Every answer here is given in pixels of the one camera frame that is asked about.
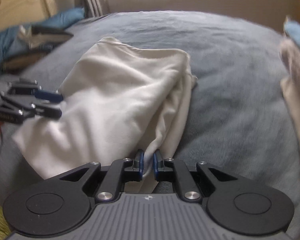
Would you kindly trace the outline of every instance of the metal screw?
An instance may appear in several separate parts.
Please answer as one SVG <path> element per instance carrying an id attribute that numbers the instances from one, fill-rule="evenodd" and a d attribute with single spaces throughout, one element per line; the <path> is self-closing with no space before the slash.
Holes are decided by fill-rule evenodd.
<path id="1" fill-rule="evenodd" d="M 112 199 L 112 197 L 113 197 L 113 195 L 110 192 L 100 192 L 97 195 L 97 198 L 101 199 L 101 200 L 109 200 L 109 199 Z"/>
<path id="2" fill-rule="evenodd" d="M 185 193 L 185 198 L 187 199 L 198 199 L 200 197 L 200 194 L 195 191 L 188 191 Z"/>

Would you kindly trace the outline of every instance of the wall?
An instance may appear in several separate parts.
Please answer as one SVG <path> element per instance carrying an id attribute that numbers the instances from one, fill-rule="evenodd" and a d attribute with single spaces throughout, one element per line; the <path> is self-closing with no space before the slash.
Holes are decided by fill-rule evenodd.
<path id="1" fill-rule="evenodd" d="M 108 0 L 110 12 L 185 10 L 240 17 L 282 31 L 286 15 L 300 19 L 300 0 Z"/>

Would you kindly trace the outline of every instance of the logo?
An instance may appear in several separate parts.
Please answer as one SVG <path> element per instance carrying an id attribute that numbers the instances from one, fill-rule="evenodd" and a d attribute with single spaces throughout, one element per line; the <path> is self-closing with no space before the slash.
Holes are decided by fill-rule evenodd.
<path id="1" fill-rule="evenodd" d="M 145 196 L 145 199 L 149 201 L 149 200 L 153 199 L 153 197 L 151 195 L 148 195 L 148 196 Z"/>
<path id="2" fill-rule="evenodd" d="M 4 114 L 4 113 L 0 113 L 0 119 L 1 120 L 14 121 L 14 118 L 13 118 L 12 115 L 10 115 L 10 114 Z"/>

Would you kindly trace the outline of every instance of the gray fabric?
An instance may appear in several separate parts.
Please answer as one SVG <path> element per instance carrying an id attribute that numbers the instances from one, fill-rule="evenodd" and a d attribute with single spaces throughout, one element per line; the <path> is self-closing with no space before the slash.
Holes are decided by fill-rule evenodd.
<path id="1" fill-rule="evenodd" d="M 27 69 L 45 89 L 57 89 L 82 54 L 105 36 L 137 48 L 179 48 L 199 80 L 175 158 L 207 161 L 286 193 L 296 206 L 288 233 L 300 235 L 300 159 L 292 121 L 280 90 L 287 72 L 273 30 L 199 12 L 118 13 L 68 29 L 74 37 Z M 38 180 L 4 125 L 0 203 L 12 190 Z M 166 184 L 156 192 L 168 192 Z"/>

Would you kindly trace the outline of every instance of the bed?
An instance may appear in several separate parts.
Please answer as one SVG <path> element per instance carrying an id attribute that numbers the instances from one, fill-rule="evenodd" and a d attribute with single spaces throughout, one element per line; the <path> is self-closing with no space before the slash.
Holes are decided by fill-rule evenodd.
<path id="1" fill-rule="evenodd" d="M 74 37 L 21 75 L 56 90 L 76 61 L 105 36 L 137 48 L 178 48 L 198 77 L 175 158 L 188 165 L 207 161 L 286 193 L 295 204 L 288 234 L 300 238 L 298 141 L 280 89 L 287 72 L 275 31 L 199 12 L 117 13 L 83 20 Z M 0 204 L 12 191 L 40 180 L 23 159 L 4 124 L 0 152 Z M 155 192 L 170 192 L 159 183 Z"/>

